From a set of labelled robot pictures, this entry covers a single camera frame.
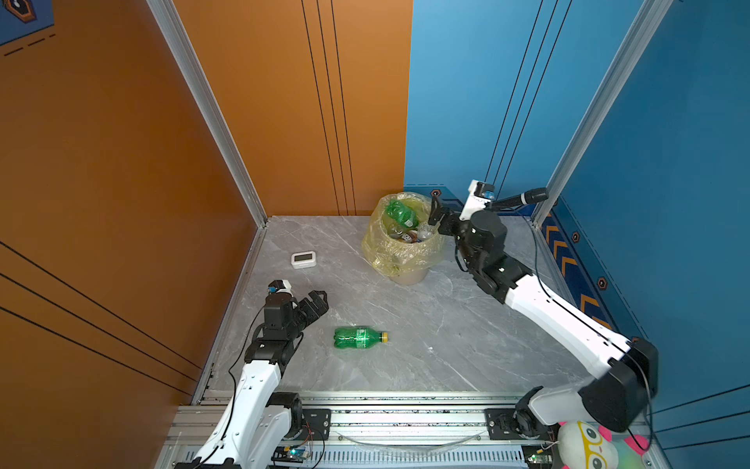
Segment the green bottle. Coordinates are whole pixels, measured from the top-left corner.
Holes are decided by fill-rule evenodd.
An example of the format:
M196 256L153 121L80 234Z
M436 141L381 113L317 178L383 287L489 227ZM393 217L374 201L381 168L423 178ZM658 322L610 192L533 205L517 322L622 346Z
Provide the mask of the green bottle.
M388 332L373 328L336 328L334 331L334 347L337 349L369 349L379 343L388 343Z
M406 230L415 230L419 226L417 213L400 199L391 200L386 206L385 213L398 226Z

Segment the brown drink bottle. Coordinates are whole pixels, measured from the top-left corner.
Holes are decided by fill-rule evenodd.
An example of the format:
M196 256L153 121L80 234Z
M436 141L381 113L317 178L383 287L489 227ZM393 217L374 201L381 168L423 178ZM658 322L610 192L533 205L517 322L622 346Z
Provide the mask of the brown drink bottle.
M423 242L424 238L417 231L406 231L398 235L398 240L404 243L418 243Z

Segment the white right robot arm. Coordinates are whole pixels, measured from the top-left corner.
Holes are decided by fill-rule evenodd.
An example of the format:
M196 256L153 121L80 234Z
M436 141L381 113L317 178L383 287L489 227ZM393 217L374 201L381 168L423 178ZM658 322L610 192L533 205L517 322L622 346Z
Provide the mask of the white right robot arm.
M455 254L484 293L524 315L562 344L588 378L557 388L532 388L515 405L515 433L537 439L572 420L594 421L618 433L649 414L658 388L658 351L643 338L628 339L602 326L546 287L533 269L505 250L507 228L499 205L469 216L433 195L430 225L456 244Z

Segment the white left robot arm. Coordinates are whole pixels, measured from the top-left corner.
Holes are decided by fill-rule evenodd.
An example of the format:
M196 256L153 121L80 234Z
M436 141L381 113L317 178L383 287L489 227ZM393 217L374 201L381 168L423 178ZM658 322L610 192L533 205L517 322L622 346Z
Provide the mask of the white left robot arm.
M288 281L269 284L261 322L252 322L246 336L240 376L219 423L189 462L178 468L266 468L277 447L304 426L301 399L279 392L304 330L329 310L327 293L313 290L297 299Z

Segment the beige bin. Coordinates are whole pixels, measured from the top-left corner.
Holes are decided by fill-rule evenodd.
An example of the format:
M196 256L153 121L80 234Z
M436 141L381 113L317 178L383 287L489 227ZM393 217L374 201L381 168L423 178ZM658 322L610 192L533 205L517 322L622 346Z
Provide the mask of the beige bin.
M390 259L387 263L387 276L402 285L414 285L425 279L429 269L435 267L445 257L445 239L438 233L436 226L430 226L428 219L431 203L418 193L399 193L393 199L400 199L417 213L419 226L415 230L406 230L398 226L390 217L382 217L382 225L388 236ZM404 243L398 235L406 231L417 231L423 236L423 242Z

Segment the white digital clock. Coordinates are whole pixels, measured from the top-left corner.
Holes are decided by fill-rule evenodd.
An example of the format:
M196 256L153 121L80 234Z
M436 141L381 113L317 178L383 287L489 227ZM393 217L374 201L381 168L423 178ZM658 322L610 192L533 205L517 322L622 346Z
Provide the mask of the white digital clock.
M316 267L318 259L316 259L316 252L303 251L294 253L291 256L290 263L295 270L301 270Z

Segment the black microphone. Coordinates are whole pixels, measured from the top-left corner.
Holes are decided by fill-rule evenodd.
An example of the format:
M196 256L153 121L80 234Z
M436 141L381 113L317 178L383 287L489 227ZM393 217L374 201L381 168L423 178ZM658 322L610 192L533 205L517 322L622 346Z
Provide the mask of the black microphone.
M527 205L541 203L548 198L549 193L546 188L537 188L513 197L507 197L507 199L492 201L486 205L486 209L493 212L514 211Z

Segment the green circuit board left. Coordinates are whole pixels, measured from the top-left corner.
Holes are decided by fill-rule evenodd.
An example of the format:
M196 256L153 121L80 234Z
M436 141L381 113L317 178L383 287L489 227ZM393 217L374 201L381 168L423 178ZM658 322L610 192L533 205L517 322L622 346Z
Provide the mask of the green circuit board left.
M271 464L281 463L302 464L310 457L310 452L306 448L299 447L277 447L271 457Z

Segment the green circuit board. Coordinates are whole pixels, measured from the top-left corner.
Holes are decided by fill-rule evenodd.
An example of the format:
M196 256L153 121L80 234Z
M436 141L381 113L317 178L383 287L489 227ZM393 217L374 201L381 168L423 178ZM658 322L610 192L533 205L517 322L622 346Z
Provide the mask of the green circuit board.
M281 463L302 464L310 457L310 452L306 448L299 447L277 447L271 457L271 464Z
M529 469L552 469L555 463L554 455L550 449L524 448L523 455Z

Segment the green circuit board right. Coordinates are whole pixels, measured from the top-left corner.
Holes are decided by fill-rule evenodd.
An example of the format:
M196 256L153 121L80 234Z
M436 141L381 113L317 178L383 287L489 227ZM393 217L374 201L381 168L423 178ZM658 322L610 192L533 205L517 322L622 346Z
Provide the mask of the green circuit board right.
M529 469L552 469L555 463L554 455L550 449L524 448L523 455Z

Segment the plush toy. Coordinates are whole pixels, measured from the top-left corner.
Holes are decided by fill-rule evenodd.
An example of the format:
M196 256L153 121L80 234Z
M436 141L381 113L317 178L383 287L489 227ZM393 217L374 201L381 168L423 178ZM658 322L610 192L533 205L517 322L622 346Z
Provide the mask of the plush toy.
M564 468L646 468L648 441L615 434L604 426L569 421L558 432L557 452Z

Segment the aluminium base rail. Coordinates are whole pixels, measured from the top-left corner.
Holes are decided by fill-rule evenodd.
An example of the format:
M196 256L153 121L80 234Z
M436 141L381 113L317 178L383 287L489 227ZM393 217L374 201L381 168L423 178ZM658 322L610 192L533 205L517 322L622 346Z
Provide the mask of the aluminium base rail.
M539 440L505 433L489 424L488 410L511 418L520 396L485 392L303 392L302 407L326 442L316 447L316 463L374 462L376 459L438 462L466 457L471 446L480 456L513 446L545 447Z

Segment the aluminium corner post right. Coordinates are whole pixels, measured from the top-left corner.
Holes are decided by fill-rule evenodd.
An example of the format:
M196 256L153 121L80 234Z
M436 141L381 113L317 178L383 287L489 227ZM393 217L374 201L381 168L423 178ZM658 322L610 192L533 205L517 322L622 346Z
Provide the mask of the aluminium corner post right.
M533 211L535 229L540 229L551 213L672 4L673 0L643 2L548 182L549 198Z

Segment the aluminium corner post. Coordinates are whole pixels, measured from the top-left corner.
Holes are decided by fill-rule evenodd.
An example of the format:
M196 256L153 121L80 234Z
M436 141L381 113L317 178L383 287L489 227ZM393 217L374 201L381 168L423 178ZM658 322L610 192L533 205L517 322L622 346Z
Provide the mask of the aluminium corner post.
M175 3L167 0L148 0L146 3L150 7L160 32L180 69L183 79L187 83L187 87L189 87L189 91L191 91L193 101L195 101L218 150L222 154L222 158L248 211L255 224L259 228L265 229L268 224L268 215Z
M551 213L672 4L673 0L643 2L548 182L549 198L533 211L535 229L540 229Z

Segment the aluminium corner post left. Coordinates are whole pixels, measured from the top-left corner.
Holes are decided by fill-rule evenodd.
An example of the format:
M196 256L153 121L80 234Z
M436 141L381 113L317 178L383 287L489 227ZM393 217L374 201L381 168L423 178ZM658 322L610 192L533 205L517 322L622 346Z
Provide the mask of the aluminium corner post left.
M180 69L183 79L187 83L187 87L189 87L189 91L191 91L193 101L195 101L218 150L222 154L222 158L248 211L255 224L259 228L265 229L268 224L268 215L175 3L167 0L148 0L146 3L150 7L160 32Z

